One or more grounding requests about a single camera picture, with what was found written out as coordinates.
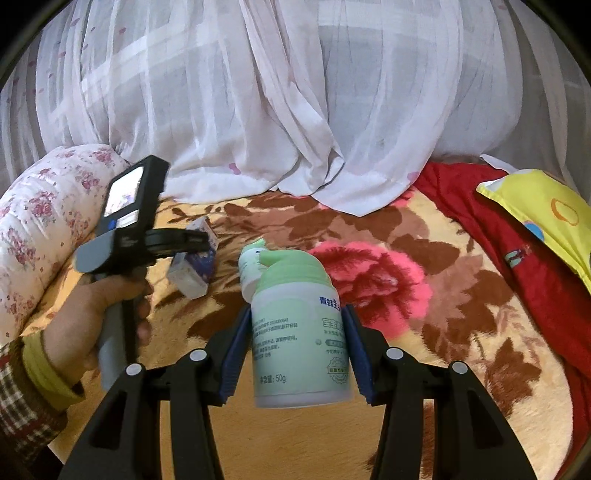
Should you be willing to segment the person left hand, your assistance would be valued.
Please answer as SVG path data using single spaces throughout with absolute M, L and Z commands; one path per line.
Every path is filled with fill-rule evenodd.
M 138 299 L 136 339 L 145 346 L 151 339 L 151 285 L 143 278 L 110 276 L 96 282 L 87 276 L 80 279 L 56 316 L 43 332 L 46 357 L 60 378 L 70 387 L 85 372 L 98 365 L 98 341 L 108 307 Z

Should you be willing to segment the plaid sleeve forearm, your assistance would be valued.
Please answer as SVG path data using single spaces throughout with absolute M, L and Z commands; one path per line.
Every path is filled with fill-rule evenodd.
M 22 463 L 37 456 L 67 425 L 67 409 L 85 399 L 49 361 L 43 333 L 1 348 L 1 452 Z

